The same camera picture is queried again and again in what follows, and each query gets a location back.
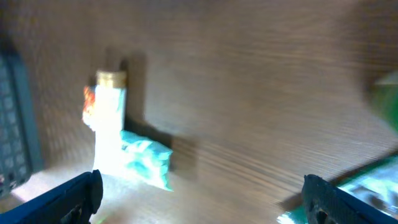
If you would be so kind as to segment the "teal wipes packet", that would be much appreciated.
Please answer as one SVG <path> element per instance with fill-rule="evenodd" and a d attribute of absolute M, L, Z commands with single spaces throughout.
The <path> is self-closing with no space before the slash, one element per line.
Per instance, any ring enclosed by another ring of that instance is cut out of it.
<path fill-rule="evenodd" d="M 122 150 L 127 155 L 125 167 L 145 183 L 172 192 L 168 173 L 173 150 L 125 130 L 120 132 L 120 137 Z"/>

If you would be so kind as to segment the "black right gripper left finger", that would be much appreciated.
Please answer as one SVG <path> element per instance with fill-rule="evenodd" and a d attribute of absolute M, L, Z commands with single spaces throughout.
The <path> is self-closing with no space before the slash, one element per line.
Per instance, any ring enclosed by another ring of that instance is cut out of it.
<path fill-rule="evenodd" d="M 89 223 L 103 199 L 99 170 L 84 172 L 1 214 L 1 223 Z"/>

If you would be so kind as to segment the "orange small packet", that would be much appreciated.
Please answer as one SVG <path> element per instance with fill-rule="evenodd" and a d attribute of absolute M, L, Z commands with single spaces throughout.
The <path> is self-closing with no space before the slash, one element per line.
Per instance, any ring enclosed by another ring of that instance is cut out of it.
<path fill-rule="evenodd" d="M 83 89 L 84 104 L 82 111 L 82 121 L 91 126 L 95 112 L 95 91 L 92 86 L 85 86 Z"/>

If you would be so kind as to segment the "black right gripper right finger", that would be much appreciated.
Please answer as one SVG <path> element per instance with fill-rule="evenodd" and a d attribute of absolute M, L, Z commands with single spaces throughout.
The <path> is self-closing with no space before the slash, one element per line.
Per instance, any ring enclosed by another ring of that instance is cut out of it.
<path fill-rule="evenodd" d="M 302 201 L 309 224 L 397 224 L 397 219 L 313 174 L 304 177 Z"/>

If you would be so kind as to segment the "white tube gold cap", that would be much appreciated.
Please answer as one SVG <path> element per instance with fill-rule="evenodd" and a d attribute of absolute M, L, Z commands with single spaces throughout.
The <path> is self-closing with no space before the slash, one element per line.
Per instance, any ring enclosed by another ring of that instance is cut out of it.
<path fill-rule="evenodd" d="M 94 170 L 117 175 L 123 166 L 120 132 L 124 129 L 127 72 L 98 70 L 95 74 L 95 112 L 91 126 L 95 133 Z"/>

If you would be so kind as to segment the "green 3M gloves packet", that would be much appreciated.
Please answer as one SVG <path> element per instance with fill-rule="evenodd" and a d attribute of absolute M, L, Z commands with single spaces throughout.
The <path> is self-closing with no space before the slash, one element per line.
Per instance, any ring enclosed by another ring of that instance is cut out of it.
<path fill-rule="evenodd" d="M 397 156 L 387 157 L 365 166 L 337 184 L 329 183 L 397 219 Z M 303 201 L 297 208 L 279 216 L 277 222 L 309 224 Z"/>

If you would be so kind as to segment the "green lid gel jar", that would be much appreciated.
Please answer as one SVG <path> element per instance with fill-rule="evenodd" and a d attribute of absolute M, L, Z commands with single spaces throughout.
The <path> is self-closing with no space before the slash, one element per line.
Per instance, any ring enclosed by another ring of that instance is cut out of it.
<path fill-rule="evenodd" d="M 371 87 L 371 107 L 379 118 L 397 132 L 397 71 L 374 82 Z"/>

